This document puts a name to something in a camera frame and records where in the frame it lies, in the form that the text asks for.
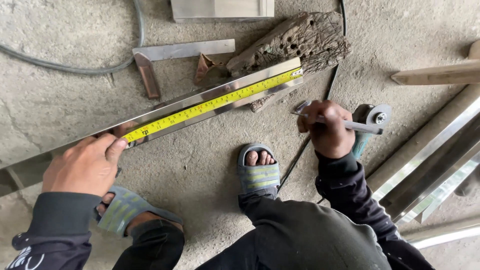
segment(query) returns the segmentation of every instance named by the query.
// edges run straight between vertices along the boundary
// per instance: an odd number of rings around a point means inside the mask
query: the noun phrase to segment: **black pants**
[[[239,195],[255,229],[197,269],[390,269],[369,226],[314,203],[273,199],[275,194],[270,188]],[[138,225],[132,237],[114,270],[171,270],[185,243],[183,233],[162,220]]]

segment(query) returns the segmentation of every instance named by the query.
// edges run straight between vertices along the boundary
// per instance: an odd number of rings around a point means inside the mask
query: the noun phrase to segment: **sandal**
[[[126,237],[125,230],[130,221],[140,213],[147,211],[166,220],[183,225],[183,221],[179,216],[167,210],[151,206],[142,197],[126,188],[112,186],[108,192],[115,194],[115,197],[113,197],[112,202],[108,205],[103,217],[100,217],[97,209],[94,209],[94,219],[102,229]]]
[[[277,160],[274,164],[247,166],[245,165],[245,158],[250,151],[266,151],[275,160],[272,150],[268,146],[263,144],[246,145],[240,151],[237,168],[243,192],[246,194],[280,185],[280,169]]]

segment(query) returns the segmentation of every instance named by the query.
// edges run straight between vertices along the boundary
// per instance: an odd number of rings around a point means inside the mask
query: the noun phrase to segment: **tape measure numbers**
[[[281,84],[284,84],[286,82],[289,82],[291,80],[294,80],[300,77],[302,77],[301,67],[285,72],[283,74],[277,75],[275,77],[268,78],[264,81],[252,84],[250,86],[238,89],[232,93],[223,95],[221,97],[217,97],[215,99],[195,105],[185,110],[176,112],[167,117],[158,119],[140,128],[137,128],[132,132],[129,132],[127,135],[123,136],[122,138],[126,138],[130,143],[132,141],[146,137],[149,134],[158,132],[160,130],[171,127],[175,124],[186,121],[187,119],[218,109],[232,102],[239,101],[243,98],[253,96],[255,94],[266,91],[272,87],[279,86]]]

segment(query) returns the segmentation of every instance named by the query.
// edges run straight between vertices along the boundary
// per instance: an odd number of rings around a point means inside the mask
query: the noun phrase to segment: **electric cord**
[[[340,0],[340,10],[342,12],[342,17],[343,17],[343,36],[347,36],[347,13],[345,11],[345,3],[344,0]],[[340,64],[336,65],[333,68],[332,76],[330,77],[330,82],[327,87],[327,91],[325,93],[325,98],[324,100],[330,99],[330,92],[332,91],[333,85],[335,83],[336,75],[338,73],[338,67]],[[278,191],[277,193],[280,193],[281,188],[284,186],[284,184],[287,182],[288,177],[290,177],[290,174],[292,173],[293,168],[297,166],[297,163],[299,162],[300,157],[302,156],[303,152],[307,148],[308,144],[310,143],[310,137],[306,138],[303,144],[300,147],[300,150],[298,151],[298,154],[295,156],[293,159],[292,163],[290,164],[290,167],[287,170],[287,173],[285,176],[282,178],[280,181],[280,185],[278,186]],[[320,204],[323,202],[325,198],[322,198],[320,201],[317,202],[317,204]]]
[[[138,20],[138,28],[139,28],[139,36],[138,36],[138,45],[137,47],[142,47],[144,44],[145,40],[145,25],[144,25],[144,16],[142,14],[142,11],[140,9],[140,3],[139,0],[133,0],[133,3],[135,4],[135,9],[137,13],[137,20]],[[112,67],[106,67],[106,68],[98,68],[98,69],[89,69],[89,68],[76,68],[76,67],[71,67],[63,64],[58,64],[38,58],[34,58],[31,56],[28,56],[24,53],[18,52],[13,50],[12,48],[8,47],[7,45],[1,44],[0,43],[0,51],[11,55],[15,58],[21,59],[25,62],[50,68],[50,69],[55,69],[59,71],[65,71],[65,72],[71,72],[71,73],[78,73],[78,74],[87,74],[87,75],[100,75],[100,74],[107,74],[107,73],[113,73],[117,72],[119,70],[122,70],[126,68],[128,65],[130,65],[133,62],[133,56],[130,57],[127,61],[117,65],[117,66],[112,66]]]

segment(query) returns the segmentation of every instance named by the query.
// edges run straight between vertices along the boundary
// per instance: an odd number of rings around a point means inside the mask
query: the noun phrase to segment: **right hand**
[[[87,137],[57,156],[43,174],[43,192],[75,192],[102,197],[113,185],[127,139],[112,134]]]
[[[300,133],[309,132],[313,147],[324,157],[339,159],[352,150],[355,133],[346,129],[343,120],[352,121],[352,114],[331,100],[315,100],[303,109],[297,125]],[[325,117],[325,124],[317,123],[318,115]]]

